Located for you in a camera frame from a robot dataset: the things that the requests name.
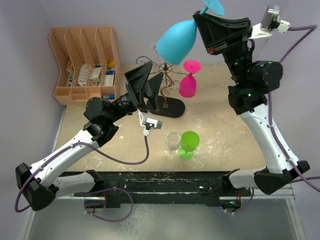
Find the blue plastic wine glass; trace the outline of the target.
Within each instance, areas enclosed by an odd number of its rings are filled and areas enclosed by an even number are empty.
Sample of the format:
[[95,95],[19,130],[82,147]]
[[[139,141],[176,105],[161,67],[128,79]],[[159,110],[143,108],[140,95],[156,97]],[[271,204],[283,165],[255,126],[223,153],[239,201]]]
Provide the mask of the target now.
[[159,56],[172,65],[179,65],[192,50],[197,37],[197,24],[189,19],[172,25],[157,41]]

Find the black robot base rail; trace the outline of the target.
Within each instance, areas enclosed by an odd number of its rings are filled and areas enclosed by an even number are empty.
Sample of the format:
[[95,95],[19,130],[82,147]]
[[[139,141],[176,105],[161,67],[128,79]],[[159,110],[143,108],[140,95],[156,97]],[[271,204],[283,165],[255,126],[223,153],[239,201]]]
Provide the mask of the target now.
[[227,182],[226,171],[67,171],[40,194],[39,208],[55,199],[72,194],[76,197],[103,197],[99,205],[119,208],[122,204],[205,205],[223,209],[242,207],[241,197],[261,193],[257,187],[234,188]]

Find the green plastic wine glass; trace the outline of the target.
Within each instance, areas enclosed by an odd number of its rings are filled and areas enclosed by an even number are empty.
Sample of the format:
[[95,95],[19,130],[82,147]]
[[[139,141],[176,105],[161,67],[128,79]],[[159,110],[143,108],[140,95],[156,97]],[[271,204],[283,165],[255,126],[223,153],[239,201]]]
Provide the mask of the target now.
[[179,156],[184,160],[190,160],[194,151],[200,144],[200,137],[194,131],[186,131],[181,135],[180,147],[178,150]]

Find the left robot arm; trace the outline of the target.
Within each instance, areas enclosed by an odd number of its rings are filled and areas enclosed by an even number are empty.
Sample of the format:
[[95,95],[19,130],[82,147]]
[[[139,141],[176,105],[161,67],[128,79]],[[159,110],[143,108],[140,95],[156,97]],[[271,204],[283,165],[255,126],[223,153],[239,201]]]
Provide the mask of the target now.
[[24,197],[33,211],[40,211],[50,205],[55,199],[75,194],[89,193],[98,196],[103,191],[103,179],[94,170],[87,170],[78,175],[62,177],[62,173],[77,161],[95,151],[106,157],[100,147],[108,143],[119,130],[114,123],[125,116],[138,113],[139,123],[143,127],[144,140],[148,140],[151,130],[160,129],[162,122],[148,116],[148,100],[154,110],[159,108],[158,92],[163,79],[163,73],[149,77],[153,62],[148,61],[130,71],[126,79],[126,93],[114,101],[102,97],[90,98],[86,105],[84,116],[87,124],[67,143],[43,159],[27,165],[21,163],[15,168],[15,176],[19,192],[14,210],[17,213],[25,211],[19,208],[19,201]]

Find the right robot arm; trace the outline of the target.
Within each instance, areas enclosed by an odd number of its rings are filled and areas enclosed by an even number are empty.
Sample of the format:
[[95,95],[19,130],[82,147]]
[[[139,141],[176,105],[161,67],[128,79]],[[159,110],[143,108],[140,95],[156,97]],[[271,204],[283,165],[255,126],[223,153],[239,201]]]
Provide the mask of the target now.
[[249,18],[223,19],[202,12],[193,19],[206,51],[223,56],[235,82],[228,87],[228,102],[248,126],[266,162],[261,169],[235,169],[224,175],[222,190],[233,196],[241,188],[257,188],[270,195],[310,169],[290,150],[273,121],[271,92],[280,86],[282,64],[252,60],[255,39],[270,37],[274,31],[285,33],[291,25],[280,20],[276,10],[267,11],[256,25]]

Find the clear tall flute glass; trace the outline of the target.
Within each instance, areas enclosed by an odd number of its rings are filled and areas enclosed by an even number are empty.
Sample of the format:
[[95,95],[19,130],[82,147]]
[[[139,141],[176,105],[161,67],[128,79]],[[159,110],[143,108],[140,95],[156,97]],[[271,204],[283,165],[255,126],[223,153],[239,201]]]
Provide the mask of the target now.
[[156,48],[156,43],[155,42],[151,43],[149,45],[149,49],[150,49],[151,53],[154,54],[156,57],[156,61],[155,61],[156,64],[159,65],[160,64],[160,56],[159,56],[159,53]]

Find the pink plastic wine glass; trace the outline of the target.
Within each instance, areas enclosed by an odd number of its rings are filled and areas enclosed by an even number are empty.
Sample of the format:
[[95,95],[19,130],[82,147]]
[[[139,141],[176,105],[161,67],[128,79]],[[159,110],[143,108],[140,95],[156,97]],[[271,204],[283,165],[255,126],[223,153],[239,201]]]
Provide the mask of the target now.
[[179,94],[184,98],[193,98],[197,91],[197,81],[194,74],[199,72],[202,65],[196,60],[187,60],[183,64],[187,75],[181,80]]

